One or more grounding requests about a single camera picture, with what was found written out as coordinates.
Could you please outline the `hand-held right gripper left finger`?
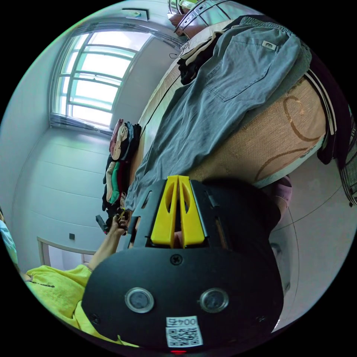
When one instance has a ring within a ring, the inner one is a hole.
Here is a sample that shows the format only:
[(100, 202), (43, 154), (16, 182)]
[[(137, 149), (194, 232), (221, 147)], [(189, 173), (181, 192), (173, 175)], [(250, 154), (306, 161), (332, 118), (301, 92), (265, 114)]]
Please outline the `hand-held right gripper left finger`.
[(179, 176), (167, 177), (151, 233), (154, 245), (174, 246)]

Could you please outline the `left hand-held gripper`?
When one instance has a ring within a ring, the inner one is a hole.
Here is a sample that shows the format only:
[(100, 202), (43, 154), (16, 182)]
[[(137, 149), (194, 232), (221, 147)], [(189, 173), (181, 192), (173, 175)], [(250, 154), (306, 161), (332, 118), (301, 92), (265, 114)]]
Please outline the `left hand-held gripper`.
[(107, 231), (109, 231), (111, 229), (114, 219), (116, 219), (117, 221), (122, 221), (122, 220), (127, 221), (127, 212), (126, 212), (126, 210), (123, 209), (123, 208), (120, 208), (118, 213), (114, 214), (111, 217), (108, 217), (108, 219), (106, 221)]

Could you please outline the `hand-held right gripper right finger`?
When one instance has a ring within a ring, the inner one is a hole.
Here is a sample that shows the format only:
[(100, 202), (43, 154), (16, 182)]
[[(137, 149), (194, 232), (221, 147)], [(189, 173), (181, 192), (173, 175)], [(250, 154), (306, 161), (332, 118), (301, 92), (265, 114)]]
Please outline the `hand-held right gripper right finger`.
[(205, 236), (188, 176), (178, 176), (182, 245), (200, 245)]

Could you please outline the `person's left hand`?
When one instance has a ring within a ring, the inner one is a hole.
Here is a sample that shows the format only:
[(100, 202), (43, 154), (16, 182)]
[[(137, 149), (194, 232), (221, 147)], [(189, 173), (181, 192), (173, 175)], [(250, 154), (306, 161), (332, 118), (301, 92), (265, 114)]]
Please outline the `person's left hand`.
[(111, 229), (109, 230), (108, 235), (110, 237), (114, 237), (119, 239), (121, 236), (126, 235), (128, 231), (128, 222), (127, 221), (117, 221), (116, 219), (113, 220), (113, 224)]

